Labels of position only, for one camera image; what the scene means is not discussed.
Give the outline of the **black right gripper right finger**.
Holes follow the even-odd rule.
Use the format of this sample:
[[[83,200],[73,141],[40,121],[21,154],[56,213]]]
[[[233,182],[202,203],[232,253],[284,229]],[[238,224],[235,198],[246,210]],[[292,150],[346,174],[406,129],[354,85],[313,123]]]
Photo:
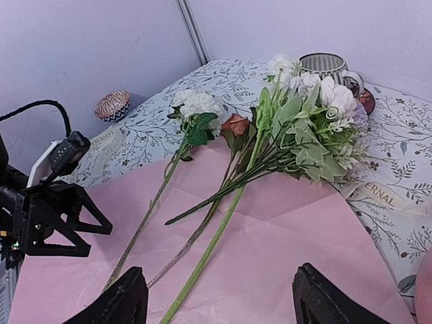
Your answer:
[[[292,282],[297,323],[384,324],[387,321],[357,304],[310,263]]]

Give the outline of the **white blossom flower stem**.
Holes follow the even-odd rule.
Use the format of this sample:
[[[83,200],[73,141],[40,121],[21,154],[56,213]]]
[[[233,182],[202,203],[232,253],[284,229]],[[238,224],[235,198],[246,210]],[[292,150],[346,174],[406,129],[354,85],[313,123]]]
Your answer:
[[[290,80],[298,74],[298,69],[299,67],[296,62],[291,61],[287,55],[281,53],[275,55],[267,64],[267,85],[261,91],[258,107],[251,109],[252,120],[249,121],[248,125],[243,127],[240,131],[233,132],[235,139],[242,139],[242,149],[240,151],[231,148],[232,157],[239,154],[238,160],[233,167],[230,165],[227,168],[231,173],[220,188],[221,194],[215,198],[211,210],[205,217],[205,220],[190,237],[187,244],[179,253],[180,256],[183,256],[186,253],[195,239],[197,239],[200,233],[204,230],[210,220],[210,216],[212,216],[216,211],[223,197],[232,191],[236,191],[236,195],[220,226],[215,232],[215,235],[195,266],[195,269],[169,307],[168,311],[165,313],[164,317],[161,319],[162,323],[169,323],[172,320],[180,305],[186,299],[187,295],[198,280],[243,195],[247,181],[258,174],[258,172],[264,170],[263,167],[258,166],[257,155],[263,147],[265,134],[270,127],[271,116],[273,115],[273,112],[271,111],[272,104],[278,101],[280,90],[290,86]]]

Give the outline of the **pink wrapping paper sheet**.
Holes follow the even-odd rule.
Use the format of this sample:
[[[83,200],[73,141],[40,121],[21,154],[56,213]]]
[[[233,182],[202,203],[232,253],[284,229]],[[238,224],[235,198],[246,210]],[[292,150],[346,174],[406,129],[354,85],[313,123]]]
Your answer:
[[[102,292],[161,184],[166,162],[147,165],[90,188],[112,222],[110,235],[84,234],[86,258],[28,256],[10,323],[62,323]],[[198,204],[173,188],[180,165],[125,266],[152,279],[206,215],[166,221]],[[331,186],[275,173],[248,184],[174,323],[294,323],[292,281],[310,263],[352,300],[390,323],[411,323],[370,235]]]

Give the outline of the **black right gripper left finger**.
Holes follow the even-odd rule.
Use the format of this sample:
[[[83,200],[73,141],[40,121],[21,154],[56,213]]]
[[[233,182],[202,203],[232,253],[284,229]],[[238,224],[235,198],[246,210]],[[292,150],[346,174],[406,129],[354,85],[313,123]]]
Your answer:
[[[140,267],[129,268],[90,306],[66,324],[145,324],[149,290]]]

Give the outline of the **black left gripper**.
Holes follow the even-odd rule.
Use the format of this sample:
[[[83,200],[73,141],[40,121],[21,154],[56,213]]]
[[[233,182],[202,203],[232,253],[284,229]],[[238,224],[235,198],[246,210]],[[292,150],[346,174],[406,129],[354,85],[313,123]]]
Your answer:
[[[25,255],[87,257],[87,244],[75,231],[109,235],[113,225],[85,189],[57,181],[50,184],[50,202],[30,198],[24,203],[20,191],[28,176],[9,165],[5,144],[1,143],[1,260],[16,267]],[[66,215],[66,222],[60,215]],[[47,242],[53,234],[69,244]]]

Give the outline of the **dusty orange rose stem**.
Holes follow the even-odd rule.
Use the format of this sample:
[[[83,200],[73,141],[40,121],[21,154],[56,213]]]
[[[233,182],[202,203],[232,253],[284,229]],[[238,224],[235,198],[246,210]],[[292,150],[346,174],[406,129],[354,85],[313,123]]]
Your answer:
[[[224,190],[242,174],[240,161],[248,154],[256,137],[250,132],[256,132],[254,123],[247,117],[232,114],[221,125],[221,137],[227,147],[223,148],[222,140],[217,140],[209,148],[198,149],[198,158],[185,163],[173,188],[195,197],[197,203]]]

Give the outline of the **cream printed ribbon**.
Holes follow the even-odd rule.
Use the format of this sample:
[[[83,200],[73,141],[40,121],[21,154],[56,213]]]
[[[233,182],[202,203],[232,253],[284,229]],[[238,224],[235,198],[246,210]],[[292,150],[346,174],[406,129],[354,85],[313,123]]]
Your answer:
[[[119,128],[109,128],[90,140],[90,149],[81,159],[78,167],[69,177],[77,183],[81,173],[89,173],[93,177],[101,177],[105,163],[121,146],[124,135]]]

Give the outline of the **white peony flower stem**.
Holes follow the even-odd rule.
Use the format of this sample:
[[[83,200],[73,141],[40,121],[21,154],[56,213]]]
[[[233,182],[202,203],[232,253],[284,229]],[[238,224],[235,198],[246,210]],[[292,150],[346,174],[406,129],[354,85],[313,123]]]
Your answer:
[[[119,258],[103,291],[110,288],[119,277],[127,258],[141,236],[150,216],[153,214],[179,162],[191,161],[191,150],[194,147],[205,146],[210,141],[213,141],[219,135],[225,117],[225,109],[221,100],[208,92],[197,92],[190,89],[179,91],[175,94],[171,108],[173,111],[167,118],[179,121],[182,139],[180,140],[179,147],[163,170],[163,180],[155,197],[150,199],[146,213]]]

